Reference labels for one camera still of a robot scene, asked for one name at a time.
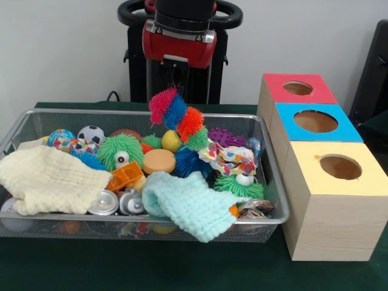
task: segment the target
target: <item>red box lid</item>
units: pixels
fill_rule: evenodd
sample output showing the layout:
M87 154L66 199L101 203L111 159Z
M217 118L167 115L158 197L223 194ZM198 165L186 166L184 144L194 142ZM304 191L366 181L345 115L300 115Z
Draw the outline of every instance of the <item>red box lid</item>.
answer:
M264 74L275 103L338 104L321 75Z

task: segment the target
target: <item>black handle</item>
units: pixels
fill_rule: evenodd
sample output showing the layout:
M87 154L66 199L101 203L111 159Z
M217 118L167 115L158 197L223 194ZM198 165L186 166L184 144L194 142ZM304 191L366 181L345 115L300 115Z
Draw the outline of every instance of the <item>black handle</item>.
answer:
M122 3L117 9L119 21L127 26L144 25L148 19L153 19L153 15L143 13L133 13L136 10L144 9L144 0L129 0Z
M210 27L214 29L232 29L243 22L243 11L235 4L217 0L217 11L226 13L227 16L213 16Z

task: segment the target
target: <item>green fuzzy ball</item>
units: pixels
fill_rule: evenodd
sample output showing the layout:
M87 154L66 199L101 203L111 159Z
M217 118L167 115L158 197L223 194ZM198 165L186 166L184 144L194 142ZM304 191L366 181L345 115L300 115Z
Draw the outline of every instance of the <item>green fuzzy ball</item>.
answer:
M240 185L236 181L236 175L218 177L214 183L214 190L219 192L230 191L238 197L264 198L264 186L262 184Z
M162 140L157 138L155 134L147 135L141 140L144 144L148 144L153 147L154 150L162 148Z
M190 135L189 141L185 142L184 145L188 147L190 150L193 150L194 152L203 150L209 146L207 134L208 134L207 128L203 127L195 135Z
M121 151L129 154L129 162L136 161L140 168L143 167L144 154L140 142L132 135L120 134L105 138L105 142L99 147L97 158L112 172L116 170L115 154Z

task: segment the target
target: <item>orange spiky ball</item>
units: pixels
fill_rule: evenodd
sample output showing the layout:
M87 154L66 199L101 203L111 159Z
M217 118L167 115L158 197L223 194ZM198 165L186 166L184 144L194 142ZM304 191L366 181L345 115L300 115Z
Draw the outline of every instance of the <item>orange spiky ball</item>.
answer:
M181 140L187 142L189 140L189 135L196 134L204 124L204 116L202 113L194 108L188 107L186 114L184 115L181 123L178 124L177 131L181 136Z
M141 150L143 151L143 154L148 153L149 151L153 150L153 147L150 146L149 144L141 143Z

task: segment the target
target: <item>wire mesh basket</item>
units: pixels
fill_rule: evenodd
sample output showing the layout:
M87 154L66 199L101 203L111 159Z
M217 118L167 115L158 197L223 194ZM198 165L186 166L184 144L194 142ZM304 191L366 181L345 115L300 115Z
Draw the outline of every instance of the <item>wire mesh basket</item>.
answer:
M204 114L208 129L220 127L234 135L259 138L264 143L261 166L256 178L266 184L265 198L272 202L273 209L267 218L238 219L231 228L213 241L266 242L277 225L289 217L289 207L283 184L273 154L266 126L253 115ZM118 129L133 129L142 136L166 132L163 125L150 128L148 112L116 112L96 110L56 110L34 109L23 113L15 122L0 145L0 159L15 151L21 142L32 141L51 134L56 129L79 132L87 125L103 129L106 136ZM0 205L8 192L0 186ZM42 213L34 216L20 216L17 213L0 212L0 237L28 238L88 238L88 239L147 239L171 241L195 241L196 239L180 230L168 218L151 216L96 216ZM30 227L22 232L11 231L4 226L7 222L28 219ZM67 225L77 224L74 233Z

